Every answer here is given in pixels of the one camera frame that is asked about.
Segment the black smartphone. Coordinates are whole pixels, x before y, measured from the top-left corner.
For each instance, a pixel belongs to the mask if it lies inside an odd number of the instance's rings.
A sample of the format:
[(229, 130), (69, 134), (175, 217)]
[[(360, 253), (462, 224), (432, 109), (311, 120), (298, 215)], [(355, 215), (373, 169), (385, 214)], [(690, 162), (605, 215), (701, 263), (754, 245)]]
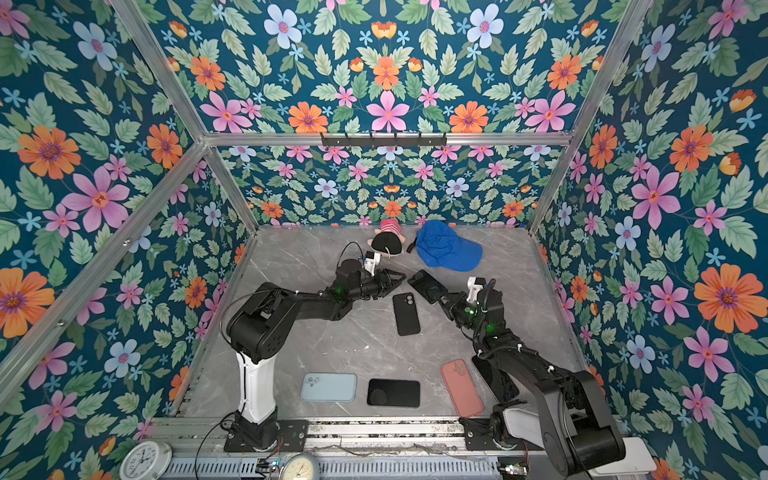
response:
[(479, 356), (474, 356), (472, 363), (499, 403), (510, 402), (519, 396), (520, 391), (517, 385), (507, 373)]
[(409, 285), (429, 304), (437, 303), (448, 289), (425, 270), (419, 270), (408, 279)]

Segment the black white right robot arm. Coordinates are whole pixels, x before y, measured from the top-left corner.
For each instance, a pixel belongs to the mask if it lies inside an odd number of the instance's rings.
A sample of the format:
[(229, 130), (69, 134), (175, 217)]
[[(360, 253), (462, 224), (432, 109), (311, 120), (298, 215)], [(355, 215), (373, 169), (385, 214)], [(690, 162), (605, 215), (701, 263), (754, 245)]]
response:
[(543, 448), (564, 477), (623, 460), (626, 446), (601, 387), (586, 370), (546, 360), (506, 326), (501, 293), (485, 288), (469, 301), (448, 293), (438, 301), (447, 318), (471, 334), (476, 357), (489, 364), (492, 382), (522, 385), (531, 402), (513, 396), (494, 406), (484, 425), (498, 446), (524, 440)]

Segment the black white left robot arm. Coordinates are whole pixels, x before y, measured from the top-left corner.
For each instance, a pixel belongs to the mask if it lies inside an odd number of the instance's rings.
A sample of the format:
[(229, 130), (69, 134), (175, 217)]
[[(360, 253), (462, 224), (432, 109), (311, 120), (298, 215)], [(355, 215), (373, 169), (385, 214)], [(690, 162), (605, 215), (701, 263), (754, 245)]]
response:
[(238, 360), (240, 399), (224, 450), (271, 452), (289, 444), (288, 429), (278, 422), (274, 372), (276, 356), (297, 321), (339, 321), (355, 302), (384, 298), (405, 279), (404, 273), (347, 259), (338, 263), (332, 284), (318, 293), (271, 282), (259, 286), (226, 325), (225, 338)]

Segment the pink phone case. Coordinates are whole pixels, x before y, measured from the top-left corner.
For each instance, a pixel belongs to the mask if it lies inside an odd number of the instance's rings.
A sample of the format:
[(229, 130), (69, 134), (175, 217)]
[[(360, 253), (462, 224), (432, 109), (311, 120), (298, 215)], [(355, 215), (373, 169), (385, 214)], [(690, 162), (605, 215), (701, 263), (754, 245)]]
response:
[(452, 360), (441, 366), (441, 374), (459, 417), (470, 418), (484, 412), (484, 405), (466, 363)]

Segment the light blue phone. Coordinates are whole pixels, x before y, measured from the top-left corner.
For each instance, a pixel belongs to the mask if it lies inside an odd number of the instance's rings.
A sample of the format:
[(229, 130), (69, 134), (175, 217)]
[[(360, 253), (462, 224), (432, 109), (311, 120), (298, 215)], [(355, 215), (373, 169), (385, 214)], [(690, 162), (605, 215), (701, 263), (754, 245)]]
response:
[(300, 398), (307, 403), (348, 403), (356, 397), (357, 376), (353, 373), (307, 373)]

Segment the plush doll pink striped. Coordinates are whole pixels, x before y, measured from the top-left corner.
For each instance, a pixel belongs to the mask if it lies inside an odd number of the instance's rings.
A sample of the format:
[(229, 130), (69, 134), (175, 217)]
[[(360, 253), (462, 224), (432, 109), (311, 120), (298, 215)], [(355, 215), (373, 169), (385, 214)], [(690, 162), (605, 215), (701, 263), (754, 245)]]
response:
[(400, 222), (396, 218), (387, 218), (381, 221), (375, 235), (367, 244), (382, 256), (395, 257), (403, 252), (405, 242)]

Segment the blue baseball cap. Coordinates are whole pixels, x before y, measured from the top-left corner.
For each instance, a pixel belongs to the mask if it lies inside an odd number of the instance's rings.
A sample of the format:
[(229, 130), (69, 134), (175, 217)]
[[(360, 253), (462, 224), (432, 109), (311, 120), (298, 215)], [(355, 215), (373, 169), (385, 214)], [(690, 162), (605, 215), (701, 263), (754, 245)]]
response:
[(429, 220), (416, 233), (407, 252), (415, 251), (429, 268), (445, 268), (457, 272), (470, 272), (481, 262), (480, 244), (460, 237), (448, 224)]

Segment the white vented strip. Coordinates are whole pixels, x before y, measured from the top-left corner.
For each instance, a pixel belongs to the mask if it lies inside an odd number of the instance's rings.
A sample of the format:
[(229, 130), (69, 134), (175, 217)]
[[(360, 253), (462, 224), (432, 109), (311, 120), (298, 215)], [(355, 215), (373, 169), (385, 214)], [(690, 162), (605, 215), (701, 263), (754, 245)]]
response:
[[(324, 457), (316, 461), (320, 479), (499, 479), (494, 460), (451, 457)], [(276, 479), (280, 467), (255, 458), (181, 458), (165, 479)]]

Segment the round timer gauge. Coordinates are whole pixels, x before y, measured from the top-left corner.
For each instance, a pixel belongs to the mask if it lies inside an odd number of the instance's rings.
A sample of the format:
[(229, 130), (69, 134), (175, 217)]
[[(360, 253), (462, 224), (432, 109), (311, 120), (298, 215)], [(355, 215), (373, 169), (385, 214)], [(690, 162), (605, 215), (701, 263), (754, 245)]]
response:
[(297, 454), (288, 459), (281, 467), (280, 480), (318, 480), (320, 466), (318, 460), (307, 453)]

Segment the white rectangular box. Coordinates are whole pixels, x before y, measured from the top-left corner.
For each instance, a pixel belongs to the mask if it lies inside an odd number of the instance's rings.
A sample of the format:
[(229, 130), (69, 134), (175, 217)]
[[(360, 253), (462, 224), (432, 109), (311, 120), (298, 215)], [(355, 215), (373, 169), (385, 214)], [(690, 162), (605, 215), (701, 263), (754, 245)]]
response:
[(641, 438), (625, 437), (623, 441), (626, 450), (625, 458), (591, 469), (589, 473), (593, 477), (637, 476), (650, 474), (656, 470), (656, 463)]

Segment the white round clock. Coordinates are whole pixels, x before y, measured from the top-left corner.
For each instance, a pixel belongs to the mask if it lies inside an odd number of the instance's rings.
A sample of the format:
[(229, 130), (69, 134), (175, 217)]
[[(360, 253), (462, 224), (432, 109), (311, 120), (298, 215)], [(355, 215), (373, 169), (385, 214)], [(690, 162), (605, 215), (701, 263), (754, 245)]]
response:
[(160, 479), (170, 467), (173, 450), (169, 443), (146, 440), (137, 444), (123, 459), (121, 480)]

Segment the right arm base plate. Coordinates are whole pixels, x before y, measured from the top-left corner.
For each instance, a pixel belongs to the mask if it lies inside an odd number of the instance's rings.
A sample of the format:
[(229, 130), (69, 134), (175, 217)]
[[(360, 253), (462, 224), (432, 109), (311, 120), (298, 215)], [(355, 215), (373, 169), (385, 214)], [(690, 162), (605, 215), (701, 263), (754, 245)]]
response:
[(498, 440), (490, 418), (459, 418), (464, 429), (465, 448), (469, 451), (509, 450), (512, 444)]

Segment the black hook rail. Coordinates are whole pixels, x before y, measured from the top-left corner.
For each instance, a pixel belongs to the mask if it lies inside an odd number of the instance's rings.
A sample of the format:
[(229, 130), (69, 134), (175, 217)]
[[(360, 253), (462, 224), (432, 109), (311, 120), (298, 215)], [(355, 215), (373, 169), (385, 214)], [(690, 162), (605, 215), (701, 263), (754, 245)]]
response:
[(446, 134), (392, 133), (392, 134), (321, 134), (325, 147), (378, 148), (386, 146), (402, 148), (441, 147), (448, 144)]

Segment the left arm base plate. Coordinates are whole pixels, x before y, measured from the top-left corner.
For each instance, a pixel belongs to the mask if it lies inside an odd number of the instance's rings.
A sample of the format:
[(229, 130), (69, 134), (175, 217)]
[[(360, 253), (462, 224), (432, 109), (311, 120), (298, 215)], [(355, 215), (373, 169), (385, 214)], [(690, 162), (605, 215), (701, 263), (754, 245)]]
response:
[(264, 426), (254, 426), (245, 420), (235, 422), (227, 434), (227, 453), (297, 453), (304, 450), (308, 439), (306, 420), (278, 420)]

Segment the aluminium front rail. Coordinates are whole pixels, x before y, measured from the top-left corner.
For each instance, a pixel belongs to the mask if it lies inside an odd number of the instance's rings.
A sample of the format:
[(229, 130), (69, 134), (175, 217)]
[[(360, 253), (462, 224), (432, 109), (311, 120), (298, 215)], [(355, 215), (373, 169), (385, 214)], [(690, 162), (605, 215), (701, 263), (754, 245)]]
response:
[[(466, 455), (464, 429), (458, 418), (446, 416), (422, 417), (314, 417), (309, 422), (308, 439), (303, 451), (362, 452), (400, 454), (435, 450)], [(233, 425), (230, 419), (161, 418), (155, 420), (146, 435), (148, 440), (166, 441), (175, 449), (196, 452), (223, 453), (224, 444)], [(536, 445), (527, 440), (508, 439), (509, 450)]]

